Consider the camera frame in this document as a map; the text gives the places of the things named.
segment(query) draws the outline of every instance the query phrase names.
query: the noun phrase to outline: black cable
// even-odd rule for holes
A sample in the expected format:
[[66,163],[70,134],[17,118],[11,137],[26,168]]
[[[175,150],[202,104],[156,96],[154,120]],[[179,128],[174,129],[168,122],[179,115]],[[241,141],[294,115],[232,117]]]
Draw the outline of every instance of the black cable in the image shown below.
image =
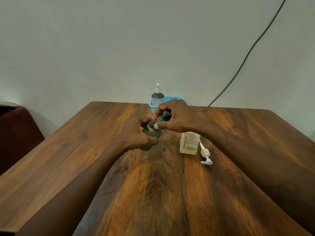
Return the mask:
[[209,107],[212,103],[214,103],[214,101],[217,100],[218,97],[220,97],[220,95],[221,95],[221,94],[227,89],[227,87],[229,87],[229,85],[233,82],[233,80],[235,79],[235,77],[238,75],[238,72],[239,72],[239,71],[241,70],[241,68],[243,67],[243,65],[244,65],[244,63],[245,63],[245,61],[246,61],[248,55],[250,54],[250,52],[252,51],[252,49],[254,48],[254,46],[257,44],[257,42],[262,38],[262,36],[263,36],[263,35],[266,33],[266,31],[269,29],[269,27],[270,27],[271,24],[273,23],[274,19],[276,19],[277,15],[278,15],[279,11],[281,10],[281,8],[282,8],[283,4],[285,3],[285,1],[286,1],[286,0],[283,0],[281,6],[279,7],[279,9],[278,9],[276,15],[274,16],[274,18],[272,19],[272,21],[270,22],[270,24],[267,26],[267,28],[266,28],[265,31],[261,34],[261,36],[259,36],[259,38],[256,40],[256,42],[254,43],[254,45],[250,48],[250,51],[247,53],[247,55],[246,55],[246,57],[245,57],[245,59],[244,59],[242,65],[241,65],[241,67],[239,67],[239,69],[238,69],[237,73],[234,75],[233,79],[232,79],[232,80],[230,81],[230,83],[223,89],[223,91],[208,105],[208,107]]

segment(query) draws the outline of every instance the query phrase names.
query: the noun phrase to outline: bottle cap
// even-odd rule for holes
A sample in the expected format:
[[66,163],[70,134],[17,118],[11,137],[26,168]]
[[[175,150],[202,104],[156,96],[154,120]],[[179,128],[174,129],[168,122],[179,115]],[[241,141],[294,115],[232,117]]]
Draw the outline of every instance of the bottle cap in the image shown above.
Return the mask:
[[159,83],[157,83],[157,88],[156,88],[155,92],[156,93],[161,93],[161,91],[160,91],[160,84]]

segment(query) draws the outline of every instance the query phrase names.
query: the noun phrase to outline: plastic bottle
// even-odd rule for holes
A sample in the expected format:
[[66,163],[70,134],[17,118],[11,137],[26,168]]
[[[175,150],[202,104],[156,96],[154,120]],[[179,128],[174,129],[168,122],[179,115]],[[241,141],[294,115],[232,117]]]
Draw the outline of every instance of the plastic bottle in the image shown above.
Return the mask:
[[[159,129],[155,129],[154,128],[154,124],[157,122],[161,122],[161,121],[168,121],[168,117],[171,115],[171,113],[167,110],[164,110],[163,115],[158,116],[158,118],[153,121],[149,121],[144,127],[142,132],[146,135],[148,135],[149,137],[156,137],[156,138],[160,138],[160,136],[162,135],[162,131]],[[151,149],[153,145],[145,145],[143,147],[140,147],[140,150],[142,151],[148,151]]]
[[161,103],[164,103],[164,94],[160,91],[160,84],[157,83],[157,88],[155,92],[151,95],[152,105],[158,106]]
[[180,153],[196,155],[199,145],[200,135],[192,131],[181,134]]

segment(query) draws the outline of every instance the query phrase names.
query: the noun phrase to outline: blue basket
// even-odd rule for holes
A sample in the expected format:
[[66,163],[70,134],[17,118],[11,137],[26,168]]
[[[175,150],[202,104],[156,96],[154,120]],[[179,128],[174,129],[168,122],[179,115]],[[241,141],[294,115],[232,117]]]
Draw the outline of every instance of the blue basket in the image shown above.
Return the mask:
[[[174,98],[184,100],[184,99],[181,98],[181,97],[165,96],[165,97],[164,97],[164,103],[167,102],[167,101],[170,101],[171,99],[174,99]],[[150,98],[149,106],[151,107],[151,112],[154,113],[154,111],[156,110],[157,106],[152,105],[152,99],[151,99],[151,98]]]

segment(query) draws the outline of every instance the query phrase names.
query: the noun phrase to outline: bottle label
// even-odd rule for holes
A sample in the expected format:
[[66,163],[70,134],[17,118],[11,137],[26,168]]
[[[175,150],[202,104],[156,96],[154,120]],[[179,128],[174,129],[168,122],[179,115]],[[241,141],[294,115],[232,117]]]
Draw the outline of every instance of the bottle label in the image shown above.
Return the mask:
[[164,103],[164,98],[152,98],[152,105],[158,106],[161,103]]
[[183,149],[188,151],[196,151],[199,145],[200,135],[196,133],[185,133]]

